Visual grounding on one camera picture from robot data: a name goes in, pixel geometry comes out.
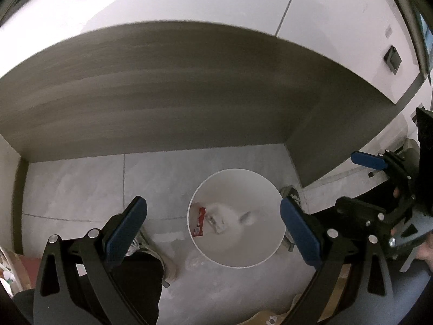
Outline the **person's right hand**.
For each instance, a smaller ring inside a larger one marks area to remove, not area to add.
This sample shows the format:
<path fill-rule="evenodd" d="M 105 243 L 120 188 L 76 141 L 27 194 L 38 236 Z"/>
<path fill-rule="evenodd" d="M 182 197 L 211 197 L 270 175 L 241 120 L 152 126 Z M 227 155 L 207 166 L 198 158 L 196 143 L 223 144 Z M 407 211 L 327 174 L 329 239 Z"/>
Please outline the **person's right hand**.
<path fill-rule="evenodd" d="M 432 265 L 432 255 L 433 255 L 433 237 L 432 232 L 430 232 L 425 241 L 418 246 L 415 251 L 412 251 L 408 259 L 404 262 L 403 266 L 401 266 L 400 272 L 404 273 L 409 270 L 409 267 L 412 265 L 412 261 L 420 260 L 424 261 L 429 267 L 429 271 L 433 271 Z"/>

